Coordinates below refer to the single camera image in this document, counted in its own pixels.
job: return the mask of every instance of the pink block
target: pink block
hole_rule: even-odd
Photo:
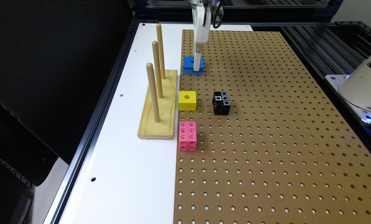
[[[196,134],[196,128],[188,128],[188,134]]]
[[[180,128],[180,134],[188,134],[188,128]]]
[[[180,146],[187,146],[188,145],[188,135],[181,134],[180,135]]]
[[[196,147],[196,135],[194,135],[194,134],[189,134],[188,135],[188,146]]]
[[[189,121],[188,122],[188,128],[196,128],[196,122],[195,121]]]
[[[188,127],[188,122],[187,121],[180,121],[180,127],[181,128],[187,128]]]
[[[197,132],[195,121],[180,121],[179,135],[178,147],[180,151],[196,150]]]

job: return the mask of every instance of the black block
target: black block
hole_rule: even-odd
[[[228,115],[231,102],[226,91],[215,91],[213,96],[214,115]]]

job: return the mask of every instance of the toy building block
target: toy building block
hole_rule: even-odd
[[[231,102],[226,91],[215,91],[213,94],[214,115],[228,115]]]
[[[181,121],[178,148],[180,151],[196,150],[196,122]]]
[[[196,110],[196,92],[179,91],[178,92],[178,110],[194,111]]]
[[[204,59],[201,57],[199,71],[193,70],[194,57],[184,57],[183,74],[184,75],[203,75]]]

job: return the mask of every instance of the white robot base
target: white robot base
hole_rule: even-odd
[[[347,76],[348,75],[326,75],[325,79],[331,84],[333,89],[339,93],[339,86],[344,82]],[[369,108],[359,108],[358,106],[348,102],[346,99],[344,99],[344,101],[354,110],[362,122],[371,124],[371,111],[369,111]]]

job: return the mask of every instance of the pegboard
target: pegboard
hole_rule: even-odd
[[[177,152],[174,223],[371,223],[371,154],[279,32],[211,31],[196,152]],[[183,31],[182,57],[193,31]],[[213,92],[227,91],[228,116]]]

